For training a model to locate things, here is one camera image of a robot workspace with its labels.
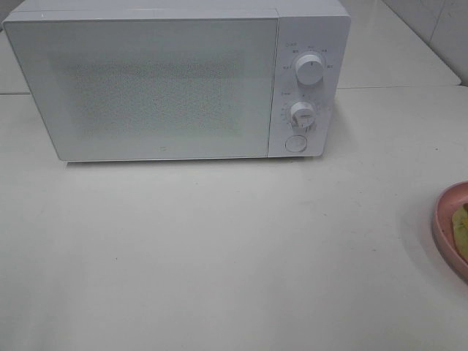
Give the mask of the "pink plate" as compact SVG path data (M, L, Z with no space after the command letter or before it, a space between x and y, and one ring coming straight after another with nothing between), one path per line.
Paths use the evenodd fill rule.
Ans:
M452 215L467 203L467 182L449 186L437 198L432 216L432 236L449 267L467 282L467 261L458 253L453 236Z

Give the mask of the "white microwave oven body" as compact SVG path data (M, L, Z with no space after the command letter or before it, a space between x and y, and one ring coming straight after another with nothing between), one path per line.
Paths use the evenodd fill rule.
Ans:
M322 154L351 23L338 1L25 1L5 18L3 27L7 35L5 26L10 22L223 19L277 22L268 150L259 157L204 159ZM299 56L311 52L322 56L325 71L318 83L305 86L298 82L294 64ZM294 128L290 123L290 108L296 102L316 107L315 121L306 129ZM293 135L307 138L305 151L287 151L285 142Z

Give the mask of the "upper white power knob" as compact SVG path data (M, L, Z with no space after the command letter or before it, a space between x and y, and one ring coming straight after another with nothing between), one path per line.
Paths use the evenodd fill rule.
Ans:
M325 61L319 53L305 53L296 59L294 68L299 83L313 86L323 78Z

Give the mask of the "lower white timer knob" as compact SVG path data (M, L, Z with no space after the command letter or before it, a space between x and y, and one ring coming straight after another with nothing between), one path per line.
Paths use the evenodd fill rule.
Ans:
M313 104L296 102L290 108L290 123L294 128L306 129L314 123L316 114L316 107Z

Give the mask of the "sandwich with white bread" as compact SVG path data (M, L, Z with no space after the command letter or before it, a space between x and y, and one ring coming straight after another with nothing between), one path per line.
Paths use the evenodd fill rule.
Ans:
M453 240L460 256L468 258L467 204L463 204L452 215Z

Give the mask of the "white microwave door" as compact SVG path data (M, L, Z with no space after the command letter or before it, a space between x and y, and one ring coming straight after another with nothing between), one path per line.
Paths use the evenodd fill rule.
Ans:
M274 19L5 28L61 160L267 154Z

